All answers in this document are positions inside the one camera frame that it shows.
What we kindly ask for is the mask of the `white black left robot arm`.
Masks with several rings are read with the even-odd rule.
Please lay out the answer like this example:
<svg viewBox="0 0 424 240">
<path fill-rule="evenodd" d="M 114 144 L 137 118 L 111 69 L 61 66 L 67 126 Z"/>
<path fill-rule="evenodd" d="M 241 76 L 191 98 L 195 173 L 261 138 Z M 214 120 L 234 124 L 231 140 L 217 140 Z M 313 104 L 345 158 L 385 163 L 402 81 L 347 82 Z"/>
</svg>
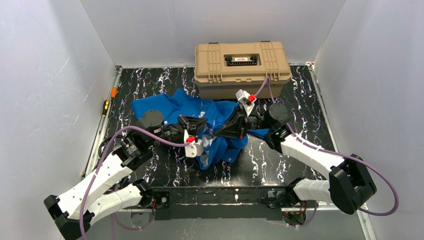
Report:
<svg viewBox="0 0 424 240">
<path fill-rule="evenodd" d="M 159 144 L 182 147 L 187 157 L 199 157 L 204 151 L 201 134 L 206 124 L 205 117 L 179 115 L 176 123 L 167 125 L 160 111 L 149 110 L 136 125 L 124 129 L 126 135 L 118 145 L 110 139 L 93 172 L 68 191 L 49 195 L 43 202 L 62 237 L 85 238 L 95 222 L 125 208 L 168 208 L 167 191 L 155 191 L 143 179 L 125 180 L 153 157 Z"/>
</svg>

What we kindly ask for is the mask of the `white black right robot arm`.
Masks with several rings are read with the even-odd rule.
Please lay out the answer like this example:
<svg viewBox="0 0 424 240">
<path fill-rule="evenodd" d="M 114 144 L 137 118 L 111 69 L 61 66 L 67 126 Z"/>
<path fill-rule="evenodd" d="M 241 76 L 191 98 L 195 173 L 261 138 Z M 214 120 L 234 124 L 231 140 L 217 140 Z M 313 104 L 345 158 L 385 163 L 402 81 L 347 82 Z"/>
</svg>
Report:
<svg viewBox="0 0 424 240">
<path fill-rule="evenodd" d="M 362 160 L 338 156 L 313 145 L 288 127 L 290 116 L 280 102 L 273 103 L 263 115 L 248 115 L 242 104 L 214 132 L 217 137 L 243 139 L 249 130 L 266 130 L 267 145 L 293 157 L 325 176 L 324 180 L 297 178 L 263 200 L 270 208 L 316 201 L 334 204 L 346 214 L 355 213 L 377 192 L 377 187 Z"/>
</svg>

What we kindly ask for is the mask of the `blue zip jacket white lining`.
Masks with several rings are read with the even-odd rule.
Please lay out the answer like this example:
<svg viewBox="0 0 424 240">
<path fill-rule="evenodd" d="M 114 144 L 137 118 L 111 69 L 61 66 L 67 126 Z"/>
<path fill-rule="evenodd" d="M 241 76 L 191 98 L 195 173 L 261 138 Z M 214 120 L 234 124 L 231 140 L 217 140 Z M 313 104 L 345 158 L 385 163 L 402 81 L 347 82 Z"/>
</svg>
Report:
<svg viewBox="0 0 424 240">
<path fill-rule="evenodd" d="M 177 117 L 207 118 L 207 128 L 203 131 L 202 140 L 204 152 L 197 156 L 199 167 L 206 170 L 211 164 L 225 161 L 233 163 L 240 151 L 248 144 L 248 137 L 243 139 L 215 137 L 210 138 L 208 134 L 211 130 L 218 130 L 230 117 L 234 108 L 238 106 L 236 102 L 226 100 L 210 100 L 192 97 L 179 88 L 170 96 L 162 93 L 158 95 L 140 98 L 130 103 L 131 109 L 137 120 L 150 110 L 157 110 L 162 113 L 164 120 L 170 124 L 177 123 Z"/>
</svg>

